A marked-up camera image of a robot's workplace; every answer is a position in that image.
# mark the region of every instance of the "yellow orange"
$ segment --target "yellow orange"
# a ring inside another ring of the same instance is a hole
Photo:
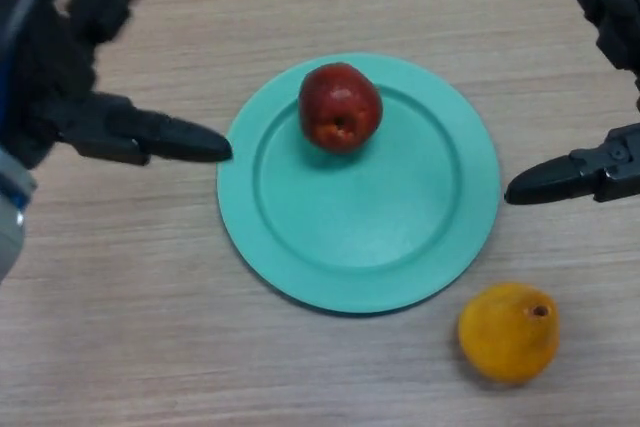
[[[530,285],[493,285],[463,309],[458,340],[469,362],[485,377],[508,384],[529,382],[556,354],[556,304]]]

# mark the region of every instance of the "wooden table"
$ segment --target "wooden table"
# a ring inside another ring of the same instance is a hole
[[[377,51],[478,109],[506,183],[638,120],[633,77],[575,0],[143,0],[100,88],[226,132],[273,75]],[[585,427],[640,419],[640,200],[501,206],[486,249],[433,300],[345,319],[259,283],[221,224],[215,167],[93,162],[35,172],[28,242],[0,289],[0,425]],[[501,280],[561,310],[552,366],[515,390],[469,375],[456,315]]]

